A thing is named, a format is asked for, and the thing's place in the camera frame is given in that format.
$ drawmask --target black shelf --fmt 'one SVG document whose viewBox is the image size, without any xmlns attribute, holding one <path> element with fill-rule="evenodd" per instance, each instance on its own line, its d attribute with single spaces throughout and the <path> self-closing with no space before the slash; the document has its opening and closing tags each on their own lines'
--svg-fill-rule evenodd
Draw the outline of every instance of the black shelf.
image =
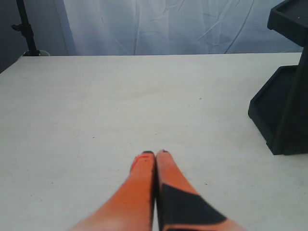
<svg viewBox="0 0 308 231">
<path fill-rule="evenodd" d="M 299 65 L 282 66 L 248 110 L 273 154 L 308 153 L 308 0 L 286 0 L 271 10 L 268 28 L 304 47 Z"/>
</svg>

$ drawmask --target white fabric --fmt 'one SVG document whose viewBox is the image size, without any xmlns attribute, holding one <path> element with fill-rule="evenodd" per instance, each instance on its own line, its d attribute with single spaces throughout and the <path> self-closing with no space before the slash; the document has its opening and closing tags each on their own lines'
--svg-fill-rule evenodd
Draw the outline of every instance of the white fabric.
<svg viewBox="0 0 308 231">
<path fill-rule="evenodd" d="M 281 0 L 63 1 L 80 55 L 300 51 L 267 29 Z"/>
</svg>

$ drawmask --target tabletop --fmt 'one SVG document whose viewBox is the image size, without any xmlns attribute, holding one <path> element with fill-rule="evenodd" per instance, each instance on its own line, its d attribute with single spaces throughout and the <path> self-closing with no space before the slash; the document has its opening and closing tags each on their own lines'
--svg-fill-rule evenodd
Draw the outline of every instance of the tabletop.
<svg viewBox="0 0 308 231">
<path fill-rule="evenodd" d="M 308 155 L 273 156 L 247 115 L 277 68 L 299 58 L 21 58 L 0 75 L 1 229 L 66 230 L 117 190 L 134 156 L 167 149 L 248 230 L 306 230 Z"/>
</svg>

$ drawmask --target gray wall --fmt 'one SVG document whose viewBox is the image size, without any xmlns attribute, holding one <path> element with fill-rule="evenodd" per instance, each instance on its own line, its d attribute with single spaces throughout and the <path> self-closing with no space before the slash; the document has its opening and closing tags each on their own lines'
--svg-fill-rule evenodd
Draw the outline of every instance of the gray wall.
<svg viewBox="0 0 308 231">
<path fill-rule="evenodd" d="M 68 55 L 54 0 L 24 0 L 38 49 Z M 0 72 L 27 51 L 26 40 L 11 29 L 20 17 L 15 0 L 0 0 Z"/>
</svg>

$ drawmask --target black tray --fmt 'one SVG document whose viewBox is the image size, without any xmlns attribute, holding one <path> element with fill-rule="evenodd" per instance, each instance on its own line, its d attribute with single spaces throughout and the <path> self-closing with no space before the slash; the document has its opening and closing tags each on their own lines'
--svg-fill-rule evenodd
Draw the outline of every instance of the black tray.
<svg viewBox="0 0 308 231">
<path fill-rule="evenodd" d="M 308 0 L 271 10 L 268 27 L 304 47 L 297 66 L 280 67 L 248 110 L 273 154 L 308 153 Z"/>
<path fill-rule="evenodd" d="M 274 7 L 268 28 L 304 47 L 308 34 L 308 0 L 287 0 Z"/>
</svg>

